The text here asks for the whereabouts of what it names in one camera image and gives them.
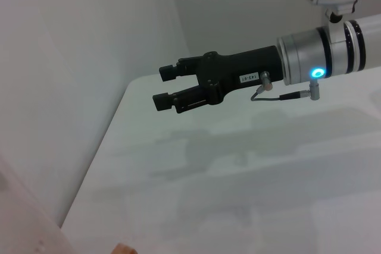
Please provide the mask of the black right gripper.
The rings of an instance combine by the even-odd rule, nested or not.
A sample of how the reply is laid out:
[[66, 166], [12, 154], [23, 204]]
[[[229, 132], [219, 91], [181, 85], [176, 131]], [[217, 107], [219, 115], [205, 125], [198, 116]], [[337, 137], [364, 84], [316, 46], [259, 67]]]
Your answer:
[[196, 75], [199, 86], [172, 94], [161, 93], [152, 99], [157, 111], [174, 107], [178, 114], [204, 105], [218, 105], [234, 90], [260, 85], [260, 75], [265, 71], [271, 81], [283, 80], [282, 61], [275, 46], [234, 55], [209, 52], [204, 56], [181, 58], [176, 65], [159, 68], [162, 81]]

